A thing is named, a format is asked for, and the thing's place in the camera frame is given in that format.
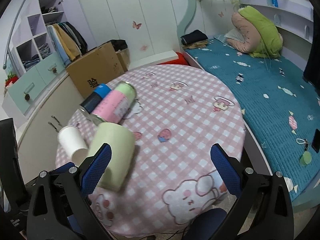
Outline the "red strawberry plush toy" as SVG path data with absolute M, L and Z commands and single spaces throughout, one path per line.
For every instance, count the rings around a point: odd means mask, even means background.
M 17 80 L 18 76 L 15 73 L 10 72 L 5 80 L 5 87 L 8 87 L 10 84 L 14 84 Z

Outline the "black smartphone on bed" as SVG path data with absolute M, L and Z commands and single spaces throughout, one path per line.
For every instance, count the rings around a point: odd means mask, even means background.
M 316 153 L 319 152 L 319 149 L 320 149 L 320 130 L 319 129 L 315 130 L 315 134 L 313 136 L 311 146 L 315 150 Z

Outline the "small cardboard box with clothes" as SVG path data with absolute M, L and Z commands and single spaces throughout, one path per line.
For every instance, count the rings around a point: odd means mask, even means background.
M 109 40 L 116 52 L 118 60 L 123 68 L 124 72 L 128 71 L 130 65 L 129 50 L 125 40 Z

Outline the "pale green cup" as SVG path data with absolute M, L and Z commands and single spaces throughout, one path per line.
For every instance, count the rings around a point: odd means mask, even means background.
M 88 156 L 93 156 L 107 143 L 111 146 L 111 161 L 100 179 L 98 186 L 118 192 L 129 172 L 135 151 L 135 136 L 126 127 L 111 122 L 103 122 L 92 139 Z

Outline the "brown cardboard box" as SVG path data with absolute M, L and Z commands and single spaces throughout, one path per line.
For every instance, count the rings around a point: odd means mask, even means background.
M 124 74 L 110 42 L 92 49 L 71 63 L 66 70 L 83 98 L 87 98 L 98 85 L 107 84 Z

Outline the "pink green rolled quilt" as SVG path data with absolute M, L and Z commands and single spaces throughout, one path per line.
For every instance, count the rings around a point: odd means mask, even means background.
M 225 38 L 234 49 L 251 57 L 280 57 L 283 38 L 274 23 L 257 9 L 249 5 L 240 8 L 232 15 L 232 24 L 245 38 L 244 43 Z

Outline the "white low cabinet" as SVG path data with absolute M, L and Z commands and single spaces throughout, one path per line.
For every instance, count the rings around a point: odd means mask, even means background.
M 23 181 L 55 168 L 57 134 L 67 125 L 83 97 L 67 72 L 62 73 L 39 95 L 28 119 L 17 131 L 18 161 Z

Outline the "teal candy print bedsheet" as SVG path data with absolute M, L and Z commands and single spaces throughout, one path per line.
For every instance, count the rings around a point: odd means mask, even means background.
M 311 146 L 319 96 L 302 70 L 284 57 L 251 57 L 215 38 L 188 54 L 229 87 L 270 170 L 282 172 L 291 199 L 298 198 L 319 177 L 319 153 Z

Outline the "red bench with white top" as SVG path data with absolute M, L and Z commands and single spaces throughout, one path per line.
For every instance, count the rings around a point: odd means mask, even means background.
M 168 61 L 178 60 L 179 56 L 178 53 L 176 53 L 173 50 L 165 51 L 163 53 L 151 55 L 148 57 L 145 57 L 143 59 L 133 61 L 129 64 L 128 70 L 133 70 L 135 68 L 139 67 L 147 67 L 147 66 L 154 66 L 160 63 L 165 63 Z

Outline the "white pillow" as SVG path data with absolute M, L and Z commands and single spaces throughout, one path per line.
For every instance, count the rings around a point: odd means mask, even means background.
M 242 33 L 240 33 L 240 31 L 236 28 L 230 30 L 228 33 L 226 33 L 224 35 L 225 38 L 231 39 L 231 40 L 236 40 L 239 42 L 244 43 L 245 42 L 245 38 L 242 35 Z

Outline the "blue box on shelf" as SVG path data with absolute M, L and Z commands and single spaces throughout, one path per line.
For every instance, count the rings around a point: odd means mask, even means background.
M 278 0 L 266 0 L 266 1 L 269 7 L 275 7 L 275 8 L 279 7 Z

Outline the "purple stair shelf cabinet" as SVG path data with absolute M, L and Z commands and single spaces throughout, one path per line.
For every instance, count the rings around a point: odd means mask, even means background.
M 2 105 L 7 115 L 31 115 L 72 62 L 62 32 L 81 52 L 96 46 L 79 0 L 31 0 L 22 11 L 5 69 L 14 75 Z

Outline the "light green bunk bed frame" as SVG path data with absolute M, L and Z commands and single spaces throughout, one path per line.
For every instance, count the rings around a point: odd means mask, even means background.
M 269 7 L 266 0 L 180 0 L 180 2 L 183 10 L 177 28 L 178 36 L 198 29 L 204 32 L 209 40 L 215 38 L 227 45 L 229 44 L 225 41 L 224 35 L 234 27 L 232 15 L 248 5 L 254 7 L 271 20 L 281 34 L 283 48 L 280 57 L 288 59 L 304 72 L 313 42 L 313 6 L 309 0 L 278 0 L 278 8 Z M 202 68 L 188 52 L 187 56 L 190 63 Z M 260 145 L 246 123 L 245 127 L 247 130 L 245 150 L 254 169 L 264 174 L 273 173 Z M 319 204 L 319 177 L 314 179 L 298 198 L 291 200 L 295 212 L 317 206 Z

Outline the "folded dark clothes stack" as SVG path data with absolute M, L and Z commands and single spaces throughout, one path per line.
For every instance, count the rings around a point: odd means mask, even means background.
M 191 33 L 181 36 L 181 44 L 184 47 L 191 46 L 197 42 L 207 41 L 208 36 L 200 30 L 192 31 Z

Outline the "grey metal handrail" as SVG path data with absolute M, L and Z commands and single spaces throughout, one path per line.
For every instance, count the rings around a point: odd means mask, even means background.
M 9 0 L 1 11 L 1 68 L 6 70 L 8 51 L 15 27 L 24 4 L 29 0 Z

